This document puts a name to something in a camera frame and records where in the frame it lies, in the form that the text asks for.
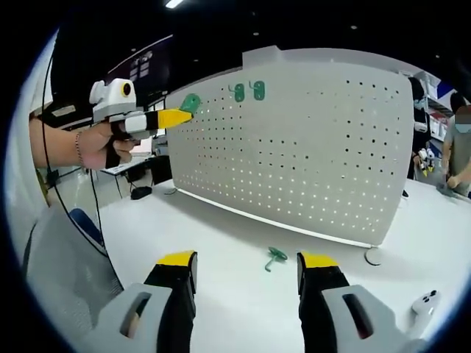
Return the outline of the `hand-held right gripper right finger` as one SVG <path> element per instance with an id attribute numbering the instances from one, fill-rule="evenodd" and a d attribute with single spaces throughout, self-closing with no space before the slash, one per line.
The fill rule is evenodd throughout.
<path id="1" fill-rule="evenodd" d="M 394 312 L 351 285 L 331 257 L 299 252 L 297 282 L 305 352 L 399 352 L 405 345 Z"/>

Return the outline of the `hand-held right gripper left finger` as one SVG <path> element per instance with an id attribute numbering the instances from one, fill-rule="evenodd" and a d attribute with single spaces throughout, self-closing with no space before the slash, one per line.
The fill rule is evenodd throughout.
<path id="1" fill-rule="evenodd" d="M 143 283 L 135 283 L 99 314 L 95 352 L 190 352 L 196 317 L 197 252 L 159 259 Z"/>

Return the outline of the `person's left hand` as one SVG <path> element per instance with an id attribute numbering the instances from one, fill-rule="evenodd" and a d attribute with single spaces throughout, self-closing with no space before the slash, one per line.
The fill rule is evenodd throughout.
<path id="1" fill-rule="evenodd" d="M 111 141 L 113 132 L 111 124 L 101 122 L 76 134 L 74 148 L 77 162 L 88 169 L 103 169 L 107 160 L 107 144 Z M 132 159 L 131 150 L 134 140 L 114 140 L 112 150 L 118 155 L 119 163 L 128 163 Z"/>

